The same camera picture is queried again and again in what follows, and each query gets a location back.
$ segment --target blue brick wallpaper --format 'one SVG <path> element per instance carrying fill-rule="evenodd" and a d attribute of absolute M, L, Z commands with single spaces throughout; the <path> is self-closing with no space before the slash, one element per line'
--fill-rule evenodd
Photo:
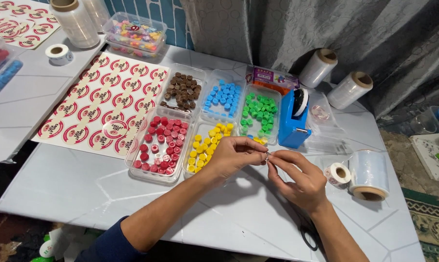
<path fill-rule="evenodd" d="M 35 1 L 49 3 L 49 0 Z M 105 3 L 110 15 L 126 12 L 166 23 L 166 43 L 193 50 L 186 14 L 179 0 L 105 0 Z"/>

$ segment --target gray curtain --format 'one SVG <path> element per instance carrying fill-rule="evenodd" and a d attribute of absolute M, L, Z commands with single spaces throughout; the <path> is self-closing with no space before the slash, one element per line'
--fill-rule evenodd
<path fill-rule="evenodd" d="M 316 48 L 361 70 L 379 126 L 439 104 L 439 0 L 181 0 L 195 51 L 298 74 Z"/>

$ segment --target patterned carpet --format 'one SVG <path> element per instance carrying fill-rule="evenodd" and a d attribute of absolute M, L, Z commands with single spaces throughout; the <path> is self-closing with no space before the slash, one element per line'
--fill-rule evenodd
<path fill-rule="evenodd" d="M 439 262 L 439 197 L 402 188 L 426 262 Z"/>

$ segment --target white table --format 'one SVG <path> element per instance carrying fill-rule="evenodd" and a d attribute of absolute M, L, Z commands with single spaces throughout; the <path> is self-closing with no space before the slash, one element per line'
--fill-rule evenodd
<path fill-rule="evenodd" d="M 170 46 L 160 64 L 172 63 L 192 65 L 208 74 L 219 68 L 243 76 L 246 68 L 243 63 Z M 390 182 L 390 197 L 383 202 L 355 199 L 327 184 L 327 195 L 337 214 L 370 261 L 423 262 L 374 117 L 358 103 L 334 113 L 349 134 L 347 142 L 352 150 L 372 149 L 384 154 Z M 321 158 L 334 157 L 312 152 L 304 155 L 317 165 L 321 165 Z M 320 249 L 313 252 L 304 243 L 294 223 L 295 213 L 269 185 L 267 172 L 265 166 L 245 168 L 227 186 L 205 195 L 162 239 L 298 261 L 325 261 Z M 280 175 L 290 181 L 286 174 Z M 121 159 L 40 144 L 1 197 L 0 212 L 108 229 L 171 188 L 131 179 Z"/>
<path fill-rule="evenodd" d="M 8 46 L 24 63 L 19 72 L 0 92 L 0 162 L 8 161 L 61 100 L 78 74 L 105 44 L 89 49 L 73 46 L 62 28 L 54 32 L 35 50 Z M 45 55 L 50 45 L 65 44 L 74 60 L 65 66 L 53 66 Z"/>

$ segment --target right hand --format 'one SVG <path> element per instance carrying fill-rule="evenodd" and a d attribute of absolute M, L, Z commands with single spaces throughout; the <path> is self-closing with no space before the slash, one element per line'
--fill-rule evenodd
<path fill-rule="evenodd" d="M 321 169 L 310 163 L 302 154 L 290 150 L 278 150 L 272 152 L 268 159 L 268 178 L 289 201 L 305 209 L 309 214 L 318 211 L 329 202 L 325 193 L 327 178 Z M 284 182 L 278 175 L 276 166 L 295 182 Z"/>

